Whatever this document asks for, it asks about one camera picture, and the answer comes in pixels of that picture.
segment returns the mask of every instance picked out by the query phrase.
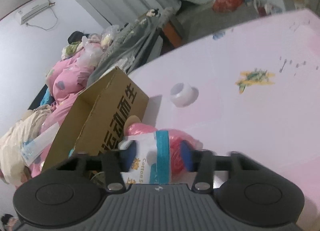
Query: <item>beige cloth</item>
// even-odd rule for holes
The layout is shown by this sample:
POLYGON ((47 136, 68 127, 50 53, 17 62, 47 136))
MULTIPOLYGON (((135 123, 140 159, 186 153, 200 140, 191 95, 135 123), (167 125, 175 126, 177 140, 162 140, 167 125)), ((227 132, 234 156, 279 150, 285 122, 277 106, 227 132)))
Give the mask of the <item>beige cloth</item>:
POLYGON ((34 140, 51 110, 41 110, 32 113, 24 121, 18 121, 0 138, 0 168, 6 182, 15 186, 22 184, 25 161, 21 155, 23 143, 34 140))

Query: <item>red object on floor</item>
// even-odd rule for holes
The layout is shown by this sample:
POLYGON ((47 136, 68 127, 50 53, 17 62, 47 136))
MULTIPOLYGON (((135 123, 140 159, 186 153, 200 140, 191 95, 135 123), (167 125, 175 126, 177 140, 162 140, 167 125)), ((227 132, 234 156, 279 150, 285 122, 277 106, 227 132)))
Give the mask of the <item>red object on floor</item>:
POLYGON ((232 12, 235 11, 242 3, 243 0, 216 0, 212 9, 215 12, 232 12))

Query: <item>blue cloth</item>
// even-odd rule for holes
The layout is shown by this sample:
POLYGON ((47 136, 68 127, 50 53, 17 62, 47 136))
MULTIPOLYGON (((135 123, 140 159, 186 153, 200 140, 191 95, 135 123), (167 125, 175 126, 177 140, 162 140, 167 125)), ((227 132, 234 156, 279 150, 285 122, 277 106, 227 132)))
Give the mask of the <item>blue cloth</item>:
POLYGON ((44 97, 40 102, 40 106, 45 104, 52 104, 53 102, 54 98, 50 95, 49 88, 47 88, 47 91, 45 92, 44 97))

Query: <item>pink plastic bag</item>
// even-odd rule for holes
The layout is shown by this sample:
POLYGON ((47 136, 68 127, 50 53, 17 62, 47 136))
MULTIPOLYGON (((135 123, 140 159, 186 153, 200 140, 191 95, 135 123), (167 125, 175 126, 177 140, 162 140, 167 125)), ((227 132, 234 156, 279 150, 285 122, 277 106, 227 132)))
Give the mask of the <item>pink plastic bag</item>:
POLYGON ((87 81, 94 67, 79 67, 73 63, 63 69, 53 85, 53 97, 59 105, 70 94, 78 93, 87 86, 87 81))
MULTIPOLYGON (((66 100, 63 101, 63 103, 61 103, 59 106, 57 106, 57 109, 52 114, 50 114, 46 118, 46 120, 44 121, 44 123, 41 127, 40 133, 47 130, 49 127, 54 125, 56 122, 58 122, 59 125, 61 126, 61 124, 63 123, 64 119, 66 118, 68 112, 70 111, 73 103, 75 102, 77 96, 78 96, 78 94, 71 94, 69 96, 69 98, 67 98, 66 100)), ((33 178, 38 176, 41 173, 41 169, 42 169, 41 164, 47 158, 47 155, 49 153, 50 148, 51 148, 51 145, 47 146, 43 150, 41 155, 30 165, 29 169, 31 172, 31 176, 33 178)))
POLYGON ((84 49, 80 50, 78 53, 76 53, 73 57, 71 57, 69 59, 57 62, 54 65, 54 67, 50 70, 50 72, 48 73, 47 78, 46 78, 46 85, 49 88, 49 92, 50 92, 51 96, 53 96, 54 81, 57 79, 59 74, 61 74, 63 69, 65 69, 67 66, 75 63, 77 61, 77 58, 79 56, 81 56, 83 53, 84 53, 84 49))
MULTIPOLYGON (((184 164, 180 156, 180 142, 182 140, 188 141, 195 149, 201 149, 202 143, 192 138, 189 134, 176 129, 163 129, 169 132, 169 144, 170 144, 170 163, 171 174, 177 176, 184 169, 184 164)), ((126 136, 139 135, 144 133, 155 132, 157 129, 150 125, 143 123, 134 123, 128 127, 124 133, 126 136)))

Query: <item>white tabletop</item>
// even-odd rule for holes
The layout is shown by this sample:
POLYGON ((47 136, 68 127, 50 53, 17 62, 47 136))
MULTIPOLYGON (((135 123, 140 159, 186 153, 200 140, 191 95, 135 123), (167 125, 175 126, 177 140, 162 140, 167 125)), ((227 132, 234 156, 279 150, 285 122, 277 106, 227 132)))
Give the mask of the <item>white tabletop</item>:
POLYGON ((320 209, 320 19, 301 10, 214 38, 192 42, 130 74, 150 97, 143 122, 183 130, 218 155, 239 151, 292 180, 310 203, 301 224, 306 227, 320 209), (248 86, 239 94, 240 73, 255 68, 275 73, 270 79, 275 84, 248 86), (170 102, 170 89, 180 82, 199 91, 184 108, 170 102))

